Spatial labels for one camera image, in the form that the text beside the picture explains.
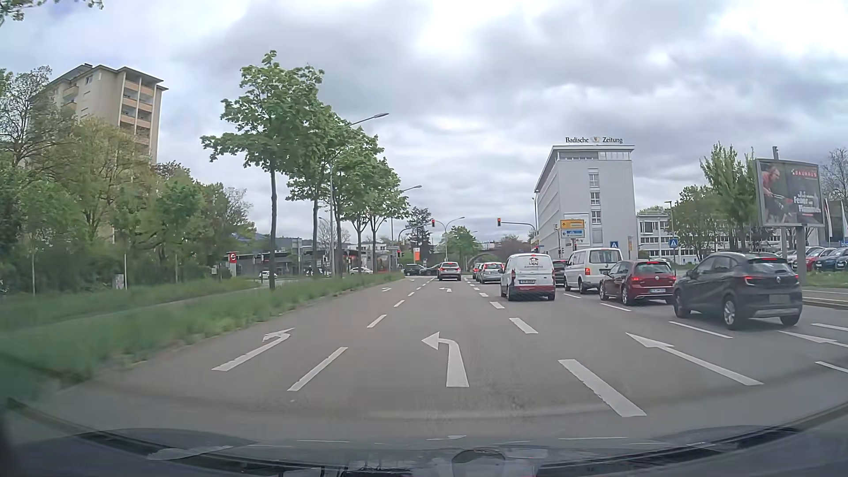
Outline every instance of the grass median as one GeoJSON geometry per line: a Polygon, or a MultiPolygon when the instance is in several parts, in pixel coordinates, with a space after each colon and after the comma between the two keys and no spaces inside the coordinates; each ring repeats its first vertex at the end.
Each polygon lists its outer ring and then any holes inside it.
{"type": "Polygon", "coordinates": [[[320,278],[271,292],[209,296],[0,334],[0,396],[31,400],[48,381],[73,384],[97,370],[149,359],[156,351],[264,322],[322,296],[402,278],[400,273],[320,278]]]}
{"type": "Polygon", "coordinates": [[[0,300],[0,333],[256,286],[254,280],[241,278],[208,279],[90,293],[7,296],[0,300]]]}

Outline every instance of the asphalt road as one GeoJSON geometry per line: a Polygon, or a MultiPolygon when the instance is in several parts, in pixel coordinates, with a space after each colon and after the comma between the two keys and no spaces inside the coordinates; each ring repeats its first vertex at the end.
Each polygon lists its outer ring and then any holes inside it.
{"type": "MultiPolygon", "coordinates": [[[[784,424],[842,404],[846,348],[848,311],[830,308],[806,306],[793,328],[728,331],[718,318],[679,320],[662,302],[561,289],[555,301],[508,302],[497,284],[404,278],[35,406],[96,429],[258,440],[638,439],[784,424]]],[[[16,441],[55,435],[21,418],[10,428],[16,441]]]]}

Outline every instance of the red hatchback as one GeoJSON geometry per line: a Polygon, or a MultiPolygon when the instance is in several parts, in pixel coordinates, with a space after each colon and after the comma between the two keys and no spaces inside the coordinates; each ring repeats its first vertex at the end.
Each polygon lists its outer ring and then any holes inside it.
{"type": "Polygon", "coordinates": [[[636,300],[665,300],[672,304],[676,278],[664,261],[619,261],[605,275],[598,287],[602,300],[618,298],[624,305],[632,305],[636,300]]]}

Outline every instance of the white minivan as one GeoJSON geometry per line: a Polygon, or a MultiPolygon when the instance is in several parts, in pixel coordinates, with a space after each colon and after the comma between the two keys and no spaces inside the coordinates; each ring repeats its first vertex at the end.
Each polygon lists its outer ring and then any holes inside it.
{"type": "Polygon", "coordinates": [[[604,273],[621,260],[619,249],[594,247],[573,251],[566,264],[566,291],[576,288],[584,294],[589,289],[597,289],[604,273]]]}
{"type": "Polygon", "coordinates": [[[504,274],[500,277],[500,296],[513,301],[519,295],[556,299],[554,262],[550,255],[515,254],[506,259],[504,274]]]}

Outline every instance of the bauhaus advertisement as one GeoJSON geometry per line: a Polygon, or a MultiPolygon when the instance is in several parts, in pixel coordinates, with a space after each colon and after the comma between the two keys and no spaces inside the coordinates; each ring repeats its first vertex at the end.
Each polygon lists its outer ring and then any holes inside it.
{"type": "Polygon", "coordinates": [[[758,159],[757,199],[765,227],[824,227],[818,165],[758,159]]]}

